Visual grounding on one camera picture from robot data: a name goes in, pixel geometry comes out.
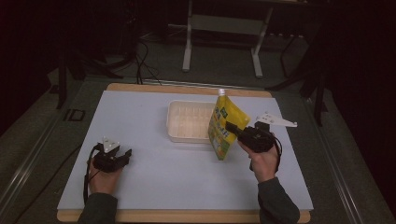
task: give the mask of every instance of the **gray sleeve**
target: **gray sleeve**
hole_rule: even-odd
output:
[[[259,184],[260,223],[297,223],[300,210],[276,178]]]
[[[79,216],[79,224],[112,224],[116,222],[118,200],[105,193],[94,193],[88,198]]]

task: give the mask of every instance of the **transparent plastic container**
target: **transparent plastic container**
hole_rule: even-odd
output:
[[[168,107],[166,127],[173,142],[209,143],[207,129],[215,103],[173,101]]]

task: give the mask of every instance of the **yellow package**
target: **yellow package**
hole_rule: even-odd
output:
[[[230,145],[236,139],[235,134],[225,129],[226,121],[243,130],[250,122],[250,117],[231,101],[224,89],[219,89],[219,97],[210,118],[208,133],[210,143],[220,161],[225,159]]]

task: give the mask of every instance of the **wooden table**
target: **wooden table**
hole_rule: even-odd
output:
[[[150,86],[133,84],[110,84],[108,91],[143,91],[217,95],[218,89]],[[272,97],[267,91],[227,90],[231,96]],[[82,210],[59,210],[57,218],[62,222],[76,222]],[[118,222],[167,222],[167,223],[259,223],[259,211],[230,210],[119,210],[116,215]],[[309,211],[301,211],[299,223],[310,220]]]

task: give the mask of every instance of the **human hand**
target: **human hand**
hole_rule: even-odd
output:
[[[94,158],[91,161],[89,175],[91,193],[113,194],[123,168],[113,173],[105,173],[93,166],[93,160]]]
[[[277,160],[279,158],[275,145],[266,152],[257,153],[240,141],[238,141],[238,144],[251,158],[251,166],[259,183],[275,178]]]

